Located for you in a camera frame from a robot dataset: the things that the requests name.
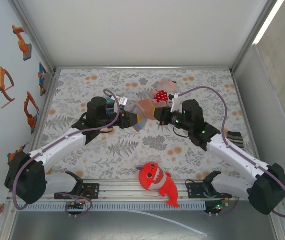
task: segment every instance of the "pink plush toy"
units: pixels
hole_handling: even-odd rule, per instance
[[[154,95],[152,103],[154,106],[165,107],[168,104],[168,96],[177,90],[177,83],[170,79],[162,80],[156,89],[153,89],[151,93]]]

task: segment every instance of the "red polka dot fabric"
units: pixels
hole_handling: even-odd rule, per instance
[[[159,103],[160,101],[165,101],[166,103],[168,103],[168,94],[166,91],[159,91],[154,97],[154,99],[157,100],[157,103]]]

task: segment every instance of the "floral pattern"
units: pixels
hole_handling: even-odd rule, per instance
[[[93,69],[62,70],[51,102],[41,146],[63,135],[83,113],[93,97],[104,96],[110,89],[118,96],[126,96],[128,105],[146,98],[163,79],[177,82],[177,92],[183,93],[198,86],[208,86],[222,94],[228,105],[226,131],[244,136],[245,151],[252,154],[243,113],[236,88],[229,71],[212,70],[147,70],[147,69]],[[203,108],[207,122],[218,129],[224,118],[220,99],[208,90],[198,90],[183,97],[196,99]],[[183,130],[176,130],[186,135]],[[84,179],[137,180],[136,167],[155,161],[170,172],[175,180],[203,179],[212,171],[241,177],[231,166],[194,146],[188,138],[173,133],[173,126],[160,126],[148,120],[145,128],[119,129],[100,134],[87,146],[66,155],[50,174],[72,171]]]

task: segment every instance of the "red plush toy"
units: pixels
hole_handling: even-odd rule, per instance
[[[148,162],[143,167],[137,167],[139,182],[148,191],[159,190],[162,197],[168,195],[168,205],[179,208],[178,190],[169,172],[164,172],[156,162]]]

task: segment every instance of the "floral tablecloth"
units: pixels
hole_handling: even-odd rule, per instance
[[[87,103],[95,96],[104,96],[108,88],[118,96],[126,96],[128,104],[152,98],[151,90],[163,79],[177,82],[182,93],[198,86],[209,86],[222,94],[228,105],[225,131],[244,136],[245,151],[252,153],[243,113],[229,71],[212,70],[147,70],[98,69],[62,70],[54,93],[41,146],[63,135],[87,111]],[[224,107],[209,90],[197,90],[184,96],[196,99],[203,108],[207,122],[221,129]],[[72,171],[83,179],[137,180],[136,167],[155,161],[170,172],[174,180],[203,179],[212,171],[241,177],[219,158],[194,146],[188,138],[173,133],[172,126],[159,126],[148,120],[145,128],[119,129],[100,134],[85,147],[71,152],[55,165],[49,174]]]

